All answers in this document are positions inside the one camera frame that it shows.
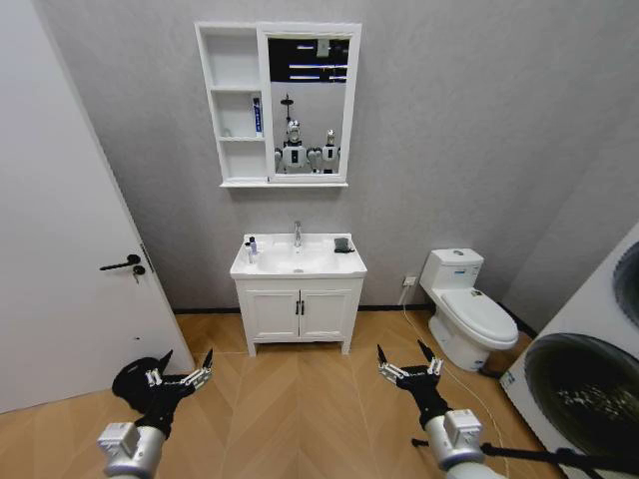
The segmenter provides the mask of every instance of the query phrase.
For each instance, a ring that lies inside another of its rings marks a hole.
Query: wall outlet
[[[403,279],[403,285],[402,286],[415,286],[416,282],[417,282],[417,276],[406,276]]]

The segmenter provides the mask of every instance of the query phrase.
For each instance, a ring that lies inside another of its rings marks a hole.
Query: mirror
[[[278,175],[336,175],[348,39],[269,38]]]

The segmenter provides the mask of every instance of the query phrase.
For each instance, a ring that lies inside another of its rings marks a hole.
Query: door lock
[[[140,281],[138,280],[138,276],[141,276],[145,272],[147,272],[147,269],[143,267],[141,264],[136,264],[135,266],[133,266],[133,278],[135,279],[137,284],[140,284]]]

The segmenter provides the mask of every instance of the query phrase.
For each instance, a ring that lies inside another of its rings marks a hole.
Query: toilet tank
[[[428,255],[419,284],[431,289],[473,287],[483,264],[483,257],[470,248],[434,249]]]

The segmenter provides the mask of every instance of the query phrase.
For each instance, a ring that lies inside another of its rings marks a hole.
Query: washing machine door
[[[639,454],[639,361],[582,334],[535,340],[525,375],[539,409],[586,454]]]
[[[621,310],[639,326],[639,242],[630,246],[617,262],[612,289]]]

